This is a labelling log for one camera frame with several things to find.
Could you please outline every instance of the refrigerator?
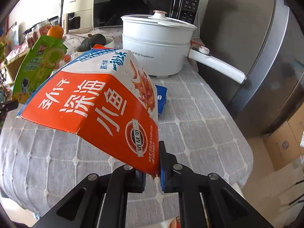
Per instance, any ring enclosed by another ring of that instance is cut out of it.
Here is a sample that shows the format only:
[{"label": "refrigerator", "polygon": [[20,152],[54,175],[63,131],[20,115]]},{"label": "refrigerator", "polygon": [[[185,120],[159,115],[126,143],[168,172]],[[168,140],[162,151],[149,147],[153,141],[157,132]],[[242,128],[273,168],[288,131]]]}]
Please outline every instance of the refrigerator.
[{"label": "refrigerator", "polygon": [[304,36],[284,0],[209,0],[200,38],[247,76],[239,85],[198,63],[245,137],[275,131],[303,102]]}]

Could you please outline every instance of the silver bolt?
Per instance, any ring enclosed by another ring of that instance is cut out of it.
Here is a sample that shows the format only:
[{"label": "silver bolt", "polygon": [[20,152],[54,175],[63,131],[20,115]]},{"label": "silver bolt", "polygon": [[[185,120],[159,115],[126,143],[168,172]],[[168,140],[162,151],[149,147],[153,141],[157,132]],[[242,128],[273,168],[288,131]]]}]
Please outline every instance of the silver bolt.
[{"label": "silver bolt", "polygon": [[95,174],[90,174],[90,175],[88,176],[88,179],[89,179],[90,181],[94,181],[94,180],[97,179],[97,176],[96,176]]},{"label": "silver bolt", "polygon": [[130,166],[130,165],[128,165],[128,164],[125,164],[125,165],[123,166],[123,168],[124,168],[125,170],[132,170],[132,169],[133,169],[133,167]]},{"label": "silver bolt", "polygon": [[175,164],[173,166],[173,168],[176,169],[176,170],[181,170],[183,168],[183,166],[181,164]]},{"label": "silver bolt", "polygon": [[210,179],[212,180],[217,180],[219,178],[219,175],[216,173],[210,173],[209,174]]}]

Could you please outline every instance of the onion rings snack bag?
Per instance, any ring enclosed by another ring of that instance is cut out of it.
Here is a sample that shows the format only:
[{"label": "onion rings snack bag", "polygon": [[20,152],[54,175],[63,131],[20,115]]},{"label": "onion rings snack bag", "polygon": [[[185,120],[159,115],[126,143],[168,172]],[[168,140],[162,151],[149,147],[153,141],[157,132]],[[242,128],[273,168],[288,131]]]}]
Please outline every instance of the onion rings snack bag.
[{"label": "onion rings snack bag", "polygon": [[12,99],[24,104],[59,64],[66,50],[61,39],[41,35],[20,65]]},{"label": "onion rings snack bag", "polygon": [[159,174],[157,91],[129,50],[85,52],[44,82],[18,116]]}]

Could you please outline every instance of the lid knob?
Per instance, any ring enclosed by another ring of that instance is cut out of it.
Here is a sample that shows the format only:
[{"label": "lid knob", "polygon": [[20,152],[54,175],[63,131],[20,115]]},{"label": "lid knob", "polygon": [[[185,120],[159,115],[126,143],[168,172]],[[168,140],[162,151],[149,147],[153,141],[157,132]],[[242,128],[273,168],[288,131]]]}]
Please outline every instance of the lid knob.
[{"label": "lid knob", "polygon": [[207,47],[200,46],[199,47],[199,52],[201,52],[201,53],[203,53],[205,55],[208,55],[210,53],[210,50]]},{"label": "lid knob", "polygon": [[149,16],[149,19],[157,19],[157,20],[168,20],[165,16],[165,14],[167,12],[165,11],[160,11],[160,10],[153,10],[154,15],[153,16]]}]

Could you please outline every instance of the microwave oven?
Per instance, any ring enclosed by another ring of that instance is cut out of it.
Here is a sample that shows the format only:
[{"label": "microwave oven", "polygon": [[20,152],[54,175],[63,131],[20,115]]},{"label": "microwave oven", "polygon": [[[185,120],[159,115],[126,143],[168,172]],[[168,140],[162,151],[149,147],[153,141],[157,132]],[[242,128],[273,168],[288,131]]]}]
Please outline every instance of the microwave oven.
[{"label": "microwave oven", "polygon": [[166,11],[167,17],[194,24],[198,29],[194,37],[200,36],[200,26],[208,0],[94,0],[93,28],[122,26],[121,17],[128,14],[151,14],[153,10]]}]

